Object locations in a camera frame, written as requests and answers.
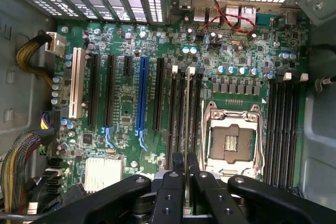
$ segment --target electrolytic capacitor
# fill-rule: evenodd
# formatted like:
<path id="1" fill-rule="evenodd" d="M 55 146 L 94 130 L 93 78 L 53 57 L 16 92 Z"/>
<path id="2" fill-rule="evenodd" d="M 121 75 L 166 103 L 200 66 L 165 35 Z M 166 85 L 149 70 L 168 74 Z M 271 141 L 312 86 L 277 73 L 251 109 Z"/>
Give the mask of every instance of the electrolytic capacitor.
<path id="1" fill-rule="evenodd" d="M 234 72 L 235 72 L 235 68 L 234 67 L 231 66 L 231 67 L 227 68 L 227 73 L 228 74 L 233 74 Z"/>
<path id="2" fill-rule="evenodd" d="M 66 66 L 67 68 L 71 68 L 71 66 L 72 66 L 72 61 L 71 61 L 71 60 L 66 60 L 66 61 L 65 61 L 65 66 Z"/>
<path id="3" fill-rule="evenodd" d="M 212 33 L 210 33 L 209 35 L 209 40 L 213 40 L 216 37 L 216 33 L 213 31 Z"/>
<path id="4" fill-rule="evenodd" d="M 67 128 L 68 128 L 69 130 L 74 129 L 75 127 L 76 127 L 76 122 L 68 122 L 68 124 L 67 124 Z"/>
<path id="5" fill-rule="evenodd" d="M 292 61 L 295 61 L 296 60 L 296 53 L 294 53 L 294 52 L 291 52 L 290 54 L 289 54 L 289 58 L 288 58 L 289 60 L 292 60 Z"/>
<path id="6" fill-rule="evenodd" d="M 61 84 L 58 84 L 58 83 L 54 83 L 51 88 L 53 90 L 60 90 L 62 88 L 62 85 Z"/>
<path id="7" fill-rule="evenodd" d="M 69 52 L 69 53 L 67 53 L 66 55 L 65 55 L 65 58 L 67 59 L 67 60 L 71 60 L 72 59 L 72 54 Z"/>
<path id="8" fill-rule="evenodd" d="M 52 105 L 58 105 L 61 103 L 61 100 L 59 98 L 52 98 L 50 102 Z"/>
<path id="9" fill-rule="evenodd" d="M 250 69 L 249 73 L 250 73 L 250 76 L 254 77 L 258 74 L 258 69 L 252 68 Z"/>
<path id="10" fill-rule="evenodd" d="M 239 74 L 240 76 L 244 75 L 245 73 L 246 73 L 246 69 L 245 69 L 245 68 L 239 68 L 239 69 L 238 69 L 238 74 Z"/>
<path id="11" fill-rule="evenodd" d="M 53 82 L 54 83 L 60 83 L 62 82 L 63 78 L 61 76 L 54 76 L 53 77 Z"/>
<path id="12" fill-rule="evenodd" d="M 59 92 L 58 92 L 57 90 L 54 90 L 53 92 L 51 92 L 51 96 L 52 96 L 52 97 L 55 97 L 55 98 L 56 98 L 56 97 L 59 97 L 59 95 L 60 95 L 60 94 L 59 94 Z"/>
<path id="13" fill-rule="evenodd" d="M 68 119 L 66 119 L 66 118 L 62 118 L 62 119 L 61 119 L 61 125 L 63 125 L 63 126 L 67 126 L 68 123 L 69 123 L 69 120 L 68 120 Z"/>
<path id="14" fill-rule="evenodd" d="M 191 47 L 191 48 L 190 48 L 190 53 L 191 53 L 192 55 L 195 55 L 195 54 L 197 53 L 197 49 L 196 49 L 196 47 Z"/>
<path id="15" fill-rule="evenodd" d="M 83 39 L 86 43 L 90 43 L 90 37 L 87 36 L 86 34 L 83 34 L 82 39 Z"/>
<path id="16" fill-rule="evenodd" d="M 69 131 L 68 132 L 68 137 L 74 137 L 76 134 L 74 131 Z"/>
<path id="17" fill-rule="evenodd" d="M 279 58 L 280 58 L 281 60 L 288 60 L 288 58 L 289 58 L 289 53 L 287 53 L 287 52 L 282 52 L 281 54 L 279 54 Z"/>

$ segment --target green circuit board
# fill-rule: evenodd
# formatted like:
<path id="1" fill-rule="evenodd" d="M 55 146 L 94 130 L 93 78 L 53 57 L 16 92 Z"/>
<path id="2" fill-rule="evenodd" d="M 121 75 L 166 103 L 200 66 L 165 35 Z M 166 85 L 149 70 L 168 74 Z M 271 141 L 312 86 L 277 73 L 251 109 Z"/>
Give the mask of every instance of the green circuit board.
<path id="1" fill-rule="evenodd" d="M 87 109 L 83 108 L 83 117 L 72 121 L 76 122 L 74 131 L 76 135 L 69 137 L 66 131 L 60 132 L 60 141 L 67 143 L 67 151 L 58 157 L 66 161 L 66 172 L 64 173 L 64 188 L 68 189 L 75 183 L 85 182 L 85 161 L 88 157 L 111 156 L 123 160 L 122 177 L 133 174 L 145 174 L 153 178 L 159 170 L 165 169 L 167 130 L 170 116 L 170 95 L 172 82 L 172 67 L 179 69 L 194 66 L 196 69 L 204 69 L 200 98 L 204 100 L 205 106 L 209 101 L 215 101 L 219 108 L 230 110 L 250 110 L 253 104 L 260 106 L 264 125 L 267 125 L 267 107 L 269 83 L 265 79 L 264 73 L 270 72 L 274 76 L 278 68 L 293 69 L 297 75 L 306 72 L 307 59 L 300 56 L 300 46 L 308 43 L 309 22 L 301 20 L 298 26 L 293 28 L 275 31 L 270 24 L 270 19 L 274 15 L 257 14 L 256 34 L 254 41 L 248 42 L 245 35 L 237 35 L 230 29 L 219 29 L 209 27 L 207 34 L 215 31 L 223 35 L 223 42 L 219 48 L 206 48 L 206 38 L 194 41 L 186 35 L 188 28 L 199 30 L 200 25 L 177 23 L 171 27 L 156 27 L 146 25 L 123 25 L 106 24 L 99 22 L 77 22 L 60 21 L 58 23 L 58 34 L 66 37 L 66 52 L 72 52 L 74 47 L 82 47 L 82 35 L 84 31 L 89 34 L 91 42 L 94 43 L 94 52 L 101 56 L 98 96 L 97 125 L 88 124 Z M 68 27 L 68 33 L 63 33 L 62 28 Z M 99 29 L 100 33 L 95 35 L 94 30 Z M 144 31 L 145 36 L 140 37 L 140 32 Z M 235 50 L 234 43 L 239 42 L 243 47 L 241 51 Z M 273 43 L 278 41 L 280 46 L 275 48 Z M 183 53 L 184 47 L 195 47 L 197 52 Z M 279 54 L 283 51 L 296 52 L 295 62 L 282 61 Z M 106 100 L 106 83 L 108 55 L 117 57 L 116 85 L 114 91 L 113 125 L 111 126 L 111 140 L 114 148 L 106 144 L 104 127 L 104 112 Z M 132 57 L 132 72 L 130 76 L 124 76 L 124 57 Z M 148 151 L 139 145 L 139 139 L 135 136 L 135 119 L 137 112 L 138 82 L 140 57 L 149 57 L 148 87 L 145 105 L 145 131 L 144 142 Z M 162 100 L 162 122 L 161 130 L 154 131 L 153 113 L 155 97 L 156 79 L 156 59 L 164 58 L 164 80 L 163 80 L 163 100 Z M 223 66 L 225 71 L 218 72 L 218 67 Z M 233 66 L 235 72 L 228 74 L 228 67 Z M 83 101 L 89 99 L 90 86 L 90 62 L 88 60 L 85 69 Z M 246 73 L 239 75 L 238 68 L 244 67 Z M 257 74 L 251 76 L 249 71 L 255 68 Z M 65 59 L 56 58 L 55 75 L 63 76 L 66 71 Z M 222 92 L 222 84 L 229 88 L 230 84 L 255 87 L 258 86 L 258 94 L 238 93 L 229 90 Z M 61 90 L 62 107 L 69 104 L 69 85 L 63 85 Z M 301 99 L 299 112 L 299 131 L 303 127 L 303 107 L 304 99 Z M 301 141 L 297 142 L 296 159 L 299 162 Z M 295 179 L 299 175 L 298 165 L 296 165 Z"/>

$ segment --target ram slot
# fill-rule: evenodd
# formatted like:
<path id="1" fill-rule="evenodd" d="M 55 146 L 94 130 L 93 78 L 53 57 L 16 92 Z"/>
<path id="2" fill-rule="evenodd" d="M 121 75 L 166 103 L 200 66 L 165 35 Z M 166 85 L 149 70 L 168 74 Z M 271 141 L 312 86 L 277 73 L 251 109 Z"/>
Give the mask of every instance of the ram slot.
<path id="1" fill-rule="evenodd" d="M 201 84 L 202 84 L 203 74 L 198 72 L 195 81 L 195 98 L 194 98 L 194 113 L 192 118 L 192 131 L 191 131 L 191 152 L 196 153 L 197 147 L 197 137 L 198 137 L 198 124 L 199 124 L 199 108 L 201 102 Z"/>
<path id="2" fill-rule="evenodd" d="M 158 58 L 156 60 L 156 81 L 155 81 L 155 99 L 154 99 L 154 117 L 153 117 L 154 131 L 161 130 L 163 79 L 164 79 L 164 58 Z"/>
<path id="3" fill-rule="evenodd" d="M 97 125 L 98 98 L 100 84 L 100 55 L 92 55 L 89 85 L 88 124 Z"/>
<path id="4" fill-rule="evenodd" d="M 169 106 L 169 123 L 167 133 L 166 149 L 166 169 L 172 169 L 172 152 L 175 129 L 175 109 L 176 109 L 176 89 L 177 89 L 177 66 L 173 66 L 172 84 L 170 88 L 170 106 Z"/>
<path id="5" fill-rule="evenodd" d="M 117 57 L 108 56 L 106 76 L 106 97 L 105 97 L 105 115 L 104 127 L 110 127 L 113 123 L 114 93 L 115 93 L 115 77 L 117 72 Z"/>
<path id="6" fill-rule="evenodd" d="M 138 87 L 138 107 L 135 123 L 135 135 L 139 138 L 140 146 L 147 151 L 148 148 L 144 142 L 146 96 L 148 80 L 149 59 L 147 56 L 140 57 L 139 87 Z"/>
<path id="7" fill-rule="evenodd" d="M 83 96 L 84 70 L 85 50 L 75 47 L 72 57 L 69 118 L 82 117 L 81 103 Z"/>
<path id="8" fill-rule="evenodd" d="M 180 92 L 178 97 L 178 112 L 176 119 L 176 138 L 175 138 L 175 148 L 174 152 L 180 152 L 181 142 L 183 139 L 183 112 L 184 112 L 184 91 L 185 91 L 185 70 L 181 70 L 180 72 Z"/>

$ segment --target black pcie slot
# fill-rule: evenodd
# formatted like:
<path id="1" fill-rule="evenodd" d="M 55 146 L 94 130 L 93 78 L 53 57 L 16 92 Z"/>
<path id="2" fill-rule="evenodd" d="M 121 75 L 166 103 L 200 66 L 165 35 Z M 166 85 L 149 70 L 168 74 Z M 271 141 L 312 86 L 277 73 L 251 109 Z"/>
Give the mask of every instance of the black pcie slot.
<path id="1" fill-rule="evenodd" d="M 155 81 L 155 99 L 154 99 L 154 116 L 153 116 L 154 131 L 161 130 L 163 79 L 164 79 L 164 58 L 158 58 L 156 60 L 156 81 Z"/>
<path id="2" fill-rule="evenodd" d="M 196 153 L 197 147 L 197 136 L 198 136 L 198 117 L 199 117 L 199 107 L 201 101 L 201 84 L 202 84 L 203 75 L 198 73 L 196 75 L 195 81 L 195 99 L 194 99 L 194 113 L 193 113 L 193 125 L 191 131 L 191 152 Z"/>
<path id="3" fill-rule="evenodd" d="M 100 64 L 100 55 L 92 55 L 88 107 L 88 124 L 91 126 L 95 126 L 97 124 Z"/>
<path id="4" fill-rule="evenodd" d="M 185 70 L 180 72 L 180 93 L 178 97 L 178 107 L 176 119 L 176 138 L 174 152 L 180 152 L 181 141 L 183 139 L 183 112 L 184 112 L 184 90 L 185 90 Z"/>
<path id="5" fill-rule="evenodd" d="M 114 93 L 116 90 L 117 57 L 109 55 L 107 64 L 104 126 L 111 126 L 113 123 Z"/>
<path id="6" fill-rule="evenodd" d="M 171 160 L 172 160 L 173 137 L 174 137 L 176 85 L 177 85 L 177 76 L 176 74 L 173 74 L 171 92 L 170 92 L 169 124 L 168 124 L 167 150 L 166 150 L 166 169 L 172 168 Z"/>

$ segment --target screw hole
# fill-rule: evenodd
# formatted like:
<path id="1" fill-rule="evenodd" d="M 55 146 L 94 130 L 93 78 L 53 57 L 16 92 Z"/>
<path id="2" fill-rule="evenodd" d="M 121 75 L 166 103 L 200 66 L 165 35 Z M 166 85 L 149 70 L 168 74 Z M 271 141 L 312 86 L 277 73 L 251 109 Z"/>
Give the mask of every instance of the screw hole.
<path id="1" fill-rule="evenodd" d="M 168 207 L 166 207 L 166 208 L 163 209 L 163 213 L 164 213 L 165 215 L 170 215 L 171 212 L 172 212 L 172 211 L 171 211 Z"/>

